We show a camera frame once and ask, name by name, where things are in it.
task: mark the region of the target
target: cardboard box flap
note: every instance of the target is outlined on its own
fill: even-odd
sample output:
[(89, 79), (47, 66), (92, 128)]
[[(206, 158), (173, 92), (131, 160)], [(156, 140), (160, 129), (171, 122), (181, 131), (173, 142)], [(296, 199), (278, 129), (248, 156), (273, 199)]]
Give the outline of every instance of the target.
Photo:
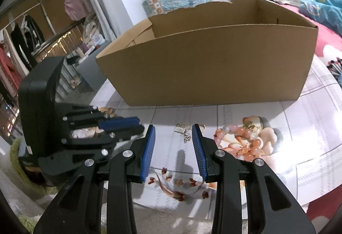
[(308, 19), (269, 0), (258, 0), (258, 23), (317, 28)]
[(138, 44), (142, 41), (148, 41), (151, 39), (153, 35), (153, 31), (146, 30), (152, 26), (152, 23), (149, 19), (145, 19), (138, 24), (136, 24), (131, 29), (127, 30), (125, 33), (120, 35), (114, 42), (110, 43), (102, 52), (100, 52), (96, 58), (103, 57), (105, 55), (111, 54), (112, 52), (116, 52), (118, 50), (124, 49), (129, 45), (135, 45), (135, 40), (137, 40)]
[(268, 0), (213, 1), (149, 18), (156, 38), (202, 28), (242, 24), (284, 24), (314, 28), (302, 16)]
[(213, 1), (150, 17), (156, 38), (202, 28), (255, 24), (257, 0)]

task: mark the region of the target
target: metal screw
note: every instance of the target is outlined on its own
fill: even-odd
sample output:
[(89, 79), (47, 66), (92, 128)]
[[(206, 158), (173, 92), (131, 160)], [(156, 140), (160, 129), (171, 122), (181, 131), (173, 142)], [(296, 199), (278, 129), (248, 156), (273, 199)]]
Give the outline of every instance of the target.
[(218, 157), (223, 157), (224, 155), (226, 155), (226, 153), (223, 150), (216, 150), (215, 155)]
[(263, 159), (255, 159), (254, 163), (259, 167), (262, 167), (265, 164)]
[(84, 162), (84, 164), (86, 165), (86, 167), (91, 167), (94, 164), (94, 160), (88, 159)]
[(108, 155), (108, 150), (107, 149), (102, 149), (101, 153), (102, 153), (102, 155), (107, 156)]
[(133, 152), (131, 150), (126, 150), (122, 154), (124, 157), (130, 157), (133, 155)]

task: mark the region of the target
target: white tablecloth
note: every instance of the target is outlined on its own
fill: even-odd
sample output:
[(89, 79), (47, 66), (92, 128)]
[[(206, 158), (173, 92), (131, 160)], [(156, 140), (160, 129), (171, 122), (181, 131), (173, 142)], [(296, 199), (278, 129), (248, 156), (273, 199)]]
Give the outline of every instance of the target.
[[(156, 143), (149, 177), (161, 176), (166, 167), (172, 175), (170, 188), (190, 194), (189, 178), (201, 181), (192, 142), (184, 143), (175, 125), (184, 121), (205, 124), (204, 136), (213, 138), (224, 124), (242, 125), (242, 118), (260, 116), (278, 136), (277, 155), (270, 165), (301, 205), (307, 204), (342, 184), (342, 89), (316, 57), (297, 101), (235, 104), (219, 106), (130, 107), (107, 80), (91, 102), (116, 109), (124, 117), (137, 116), (145, 125), (156, 127)], [(129, 148), (122, 143), (118, 151)], [(182, 179), (182, 186), (174, 181)], [(133, 201), (156, 210), (199, 219), (212, 219), (215, 191), (203, 185), (182, 202), (168, 197), (158, 184), (134, 184)], [(202, 199), (208, 191), (209, 198)], [(246, 204), (243, 218), (247, 218)]]

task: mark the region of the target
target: open cardboard box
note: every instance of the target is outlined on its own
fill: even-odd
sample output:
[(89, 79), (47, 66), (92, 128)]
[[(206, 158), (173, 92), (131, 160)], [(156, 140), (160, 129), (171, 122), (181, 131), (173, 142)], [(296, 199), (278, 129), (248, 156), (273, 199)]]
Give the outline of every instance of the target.
[(96, 62), (131, 106), (296, 100), (317, 34), (267, 0), (209, 2), (141, 21)]

